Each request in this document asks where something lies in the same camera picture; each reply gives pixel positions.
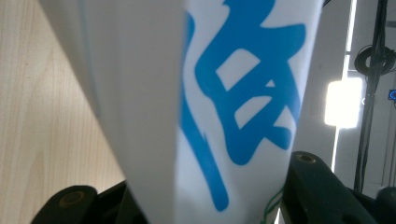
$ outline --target wooden surface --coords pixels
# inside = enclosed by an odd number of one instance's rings
[[[37,1],[0,1],[0,223],[123,176]]]

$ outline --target blue chinese character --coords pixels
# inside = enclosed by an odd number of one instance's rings
[[[302,47],[305,28],[302,24],[261,27],[274,3],[275,0],[225,1],[224,4],[230,8],[229,17],[195,65],[198,85],[214,103],[228,154],[238,165],[250,161],[264,138],[282,149],[288,149],[291,131],[276,127],[275,122],[286,107],[296,122],[300,113],[301,101],[288,59]],[[234,85],[225,88],[217,71],[240,49],[254,55],[259,62]],[[271,97],[271,101],[246,124],[238,126],[235,112],[248,100],[261,96]],[[183,132],[201,166],[214,204],[221,211],[228,206],[226,188],[210,146],[201,136],[191,115],[184,89],[182,97]]]

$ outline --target black cable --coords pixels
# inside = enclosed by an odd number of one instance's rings
[[[361,125],[361,139],[359,141],[358,161],[356,165],[354,190],[362,192],[364,175],[367,165],[368,149],[370,145],[370,132],[374,113],[375,92],[379,78],[384,71],[385,63],[385,21],[387,17],[388,0],[378,0],[373,45],[370,50],[371,60],[367,76],[365,105]]]
[[[326,1],[324,1],[323,7],[326,7],[326,5],[329,4],[331,1],[332,1],[332,0],[326,0]]]

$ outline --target bright light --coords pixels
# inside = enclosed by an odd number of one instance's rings
[[[346,78],[330,83],[326,97],[325,123],[338,128],[355,128],[358,125],[360,102],[360,78]]]
[[[274,224],[279,224],[280,208],[277,210],[277,215]]]
[[[346,38],[346,51],[350,51],[350,47],[352,45],[353,28],[355,26],[356,2],[357,0],[352,0],[352,3],[350,5],[349,25]]]

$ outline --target gray wall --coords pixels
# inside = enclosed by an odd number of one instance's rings
[[[335,127],[324,123],[324,106],[328,84],[342,77],[347,39],[347,25],[350,0],[333,0],[323,8],[318,29],[317,42],[307,88],[305,91],[302,115],[294,143],[294,150],[312,152],[320,156],[328,165],[332,163]],[[357,73],[353,62],[359,50],[373,41],[377,1],[358,0],[354,35],[352,39],[349,77],[362,77]],[[396,3],[389,1],[388,21],[396,21]],[[386,46],[396,49],[396,28],[386,30]],[[366,168],[363,193],[375,197],[378,189],[394,181],[391,171],[392,153],[395,138],[395,108],[388,100],[390,89],[396,89],[395,73],[381,77],[375,97],[375,113],[370,138],[369,159]],[[349,188],[353,188],[356,160],[361,133],[360,123],[354,129],[342,129],[338,138],[335,174]]]

